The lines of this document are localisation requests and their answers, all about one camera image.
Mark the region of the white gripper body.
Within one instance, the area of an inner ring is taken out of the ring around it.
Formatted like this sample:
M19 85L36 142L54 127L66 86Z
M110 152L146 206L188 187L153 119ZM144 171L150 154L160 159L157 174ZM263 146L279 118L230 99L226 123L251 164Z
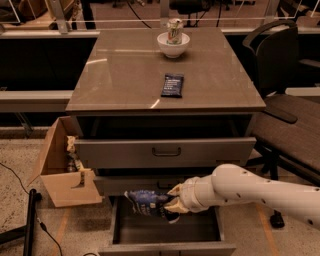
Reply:
M187 179L180 188L179 199L182 205L192 213L199 213L207 210L206 206L203 206L196 197L196 182L199 177L193 177Z

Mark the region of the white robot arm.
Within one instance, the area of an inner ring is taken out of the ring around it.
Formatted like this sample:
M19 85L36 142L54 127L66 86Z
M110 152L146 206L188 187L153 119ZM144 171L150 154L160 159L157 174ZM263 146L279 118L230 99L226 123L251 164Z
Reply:
M275 181L242 167L222 164L204 177L192 177L176 185L174 199L165 209L176 213L198 213L211 206L259 203L320 229L318 187Z

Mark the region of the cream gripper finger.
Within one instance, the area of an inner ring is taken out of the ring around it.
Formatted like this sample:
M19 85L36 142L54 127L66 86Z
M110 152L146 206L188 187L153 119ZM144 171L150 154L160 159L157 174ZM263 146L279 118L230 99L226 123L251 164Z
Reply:
M171 196L179 196L181 194L182 184L179 183L174 186L171 190L168 191L168 194Z
M164 205L164 208L170 212L185 214L189 212L189 209L183 205L179 198L174 198L170 202Z

